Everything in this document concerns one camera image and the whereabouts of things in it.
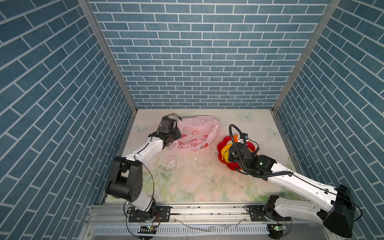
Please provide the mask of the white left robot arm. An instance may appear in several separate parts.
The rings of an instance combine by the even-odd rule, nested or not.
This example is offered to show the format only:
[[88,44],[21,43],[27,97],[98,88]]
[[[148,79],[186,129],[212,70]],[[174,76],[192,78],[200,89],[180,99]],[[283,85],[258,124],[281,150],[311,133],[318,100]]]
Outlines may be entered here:
[[143,168],[157,153],[182,136],[179,128],[161,128],[149,135],[148,140],[125,157],[115,157],[109,166],[106,194],[124,199],[142,212],[151,212],[154,197],[143,193]]

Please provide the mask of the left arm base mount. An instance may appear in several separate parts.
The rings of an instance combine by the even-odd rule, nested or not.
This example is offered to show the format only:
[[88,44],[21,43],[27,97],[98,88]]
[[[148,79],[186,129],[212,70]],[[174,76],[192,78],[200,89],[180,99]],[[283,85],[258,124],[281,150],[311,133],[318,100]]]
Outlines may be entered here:
[[151,207],[148,212],[140,210],[128,210],[130,223],[144,223],[145,221],[169,222],[171,215],[171,206]]

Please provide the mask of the orange fake tangerine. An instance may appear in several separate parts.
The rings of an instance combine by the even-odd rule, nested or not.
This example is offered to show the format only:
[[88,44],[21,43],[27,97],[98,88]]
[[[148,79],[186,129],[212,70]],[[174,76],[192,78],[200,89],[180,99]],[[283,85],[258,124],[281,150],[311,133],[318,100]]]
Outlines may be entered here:
[[234,135],[234,142],[237,143],[239,141],[240,135]]

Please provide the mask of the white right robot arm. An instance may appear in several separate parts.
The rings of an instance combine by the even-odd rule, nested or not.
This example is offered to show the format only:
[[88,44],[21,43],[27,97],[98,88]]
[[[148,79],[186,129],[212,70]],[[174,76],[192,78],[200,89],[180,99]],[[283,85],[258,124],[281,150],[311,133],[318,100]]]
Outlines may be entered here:
[[291,171],[268,156],[257,155],[245,143],[237,142],[227,148],[227,161],[237,163],[247,175],[280,185],[306,198],[305,201],[292,201],[271,195],[264,206],[268,219],[304,219],[323,224],[340,237],[352,237],[356,205],[348,187],[333,187],[316,182]]

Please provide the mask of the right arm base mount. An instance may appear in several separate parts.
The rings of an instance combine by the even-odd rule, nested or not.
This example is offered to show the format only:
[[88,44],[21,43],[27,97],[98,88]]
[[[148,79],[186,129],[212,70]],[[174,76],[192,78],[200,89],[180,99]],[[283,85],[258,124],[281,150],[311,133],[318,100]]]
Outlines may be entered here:
[[275,221],[289,222],[291,217],[281,217],[274,210],[264,210],[261,205],[246,205],[245,210],[249,213],[252,222]]

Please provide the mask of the pink plastic bag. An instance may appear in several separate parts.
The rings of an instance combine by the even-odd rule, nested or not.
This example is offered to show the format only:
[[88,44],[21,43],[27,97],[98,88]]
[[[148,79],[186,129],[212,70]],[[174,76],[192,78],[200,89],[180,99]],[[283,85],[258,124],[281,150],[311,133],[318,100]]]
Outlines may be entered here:
[[184,118],[177,122],[181,138],[170,145],[170,149],[199,151],[207,148],[216,138],[219,123],[212,116]]

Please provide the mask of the yellow fake banana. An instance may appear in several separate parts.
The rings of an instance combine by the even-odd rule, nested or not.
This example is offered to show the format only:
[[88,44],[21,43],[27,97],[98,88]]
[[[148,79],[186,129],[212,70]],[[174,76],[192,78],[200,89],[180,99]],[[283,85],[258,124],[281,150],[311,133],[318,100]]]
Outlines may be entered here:
[[222,161],[224,161],[225,163],[230,163],[229,155],[230,155],[230,147],[231,146],[232,146],[232,144],[226,145],[221,150]]

